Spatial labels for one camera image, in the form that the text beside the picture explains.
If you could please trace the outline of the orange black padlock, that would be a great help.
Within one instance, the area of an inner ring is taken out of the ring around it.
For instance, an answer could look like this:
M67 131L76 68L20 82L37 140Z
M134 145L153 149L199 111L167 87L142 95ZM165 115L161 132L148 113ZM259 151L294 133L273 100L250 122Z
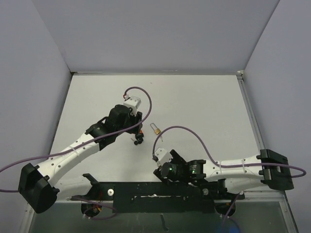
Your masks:
M138 140L139 138L143 138L144 137L144 134L143 134L143 131L140 130L138 134L135 135L136 139Z

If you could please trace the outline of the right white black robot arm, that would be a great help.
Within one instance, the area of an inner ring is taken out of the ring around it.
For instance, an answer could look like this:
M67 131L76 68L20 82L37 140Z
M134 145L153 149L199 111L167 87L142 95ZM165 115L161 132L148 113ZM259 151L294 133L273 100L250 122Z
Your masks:
M287 157L268 149L248 158L216 162L204 159L187 162L175 150L163 148L158 148L155 156L154 175L163 183L197 187L217 183L216 192L223 199L265 185L277 191L294 188Z

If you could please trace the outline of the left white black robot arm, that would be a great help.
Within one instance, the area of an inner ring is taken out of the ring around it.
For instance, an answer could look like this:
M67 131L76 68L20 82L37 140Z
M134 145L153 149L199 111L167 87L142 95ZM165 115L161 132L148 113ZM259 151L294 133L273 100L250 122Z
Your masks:
M60 155L21 170L18 191L37 213L48 210L57 200L60 189L57 182L87 157L114 143L122 133L139 134L142 128L142 112L134 103L117 104L109 115L91 125L74 143Z

